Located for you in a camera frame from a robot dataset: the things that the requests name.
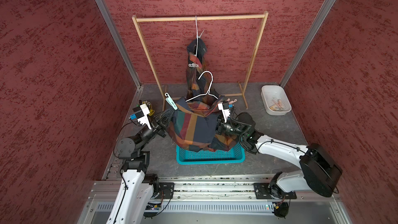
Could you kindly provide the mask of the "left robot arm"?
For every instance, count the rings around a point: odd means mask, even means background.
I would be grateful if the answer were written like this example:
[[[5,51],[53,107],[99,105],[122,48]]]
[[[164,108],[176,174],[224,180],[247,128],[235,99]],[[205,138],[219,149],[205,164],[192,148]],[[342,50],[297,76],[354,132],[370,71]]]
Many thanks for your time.
[[[121,184],[107,219],[108,224],[139,224],[143,217],[155,217],[169,206],[169,202],[166,205],[161,203],[156,214],[145,214],[151,199],[159,197],[163,201],[173,198],[174,184],[161,186],[156,174],[147,174],[150,152],[144,151],[144,148],[156,136],[166,136],[174,112],[173,108],[169,108],[152,117],[145,104],[134,109],[136,122],[143,128],[136,135],[123,138],[117,144],[117,157],[123,161],[119,170]]]

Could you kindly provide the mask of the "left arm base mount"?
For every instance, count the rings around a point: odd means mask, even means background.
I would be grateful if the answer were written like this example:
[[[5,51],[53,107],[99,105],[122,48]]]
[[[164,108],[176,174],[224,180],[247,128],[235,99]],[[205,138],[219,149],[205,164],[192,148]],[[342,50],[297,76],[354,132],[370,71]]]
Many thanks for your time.
[[[154,192],[151,199],[164,200],[172,199],[174,196],[175,183],[159,182],[154,185]]]

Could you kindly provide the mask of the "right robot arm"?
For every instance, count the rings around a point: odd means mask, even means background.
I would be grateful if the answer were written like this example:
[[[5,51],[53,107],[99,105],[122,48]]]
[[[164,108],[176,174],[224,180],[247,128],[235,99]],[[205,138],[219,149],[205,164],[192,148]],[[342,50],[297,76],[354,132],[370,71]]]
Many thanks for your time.
[[[343,171],[321,145],[305,146],[277,140],[256,131],[255,125],[248,113],[236,118],[219,117],[216,133],[236,137],[240,146],[251,154],[273,156],[298,168],[293,172],[276,173],[265,188],[267,196],[284,199],[297,191],[311,190],[329,198],[337,192]]]

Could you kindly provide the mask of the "pink clothespin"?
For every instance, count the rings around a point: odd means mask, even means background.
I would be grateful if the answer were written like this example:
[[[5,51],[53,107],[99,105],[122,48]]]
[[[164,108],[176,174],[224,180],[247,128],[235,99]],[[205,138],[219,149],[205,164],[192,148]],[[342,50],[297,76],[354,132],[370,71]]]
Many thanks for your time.
[[[234,103],[237,102],[237,99],[234,99],[234,100],[226,99],[224,102],[225,102],[225,103],[228,103],[229,105],[233,105]]]

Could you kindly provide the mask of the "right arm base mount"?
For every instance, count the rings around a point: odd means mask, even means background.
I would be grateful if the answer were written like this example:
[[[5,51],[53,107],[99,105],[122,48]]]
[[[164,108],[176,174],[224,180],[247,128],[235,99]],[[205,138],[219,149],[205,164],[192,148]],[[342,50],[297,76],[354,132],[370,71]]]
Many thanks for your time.
[[[277,185],[269,183],[254,183],[254,193],[258,200],[294,200],[297,199],[294,191],[284,192]]]

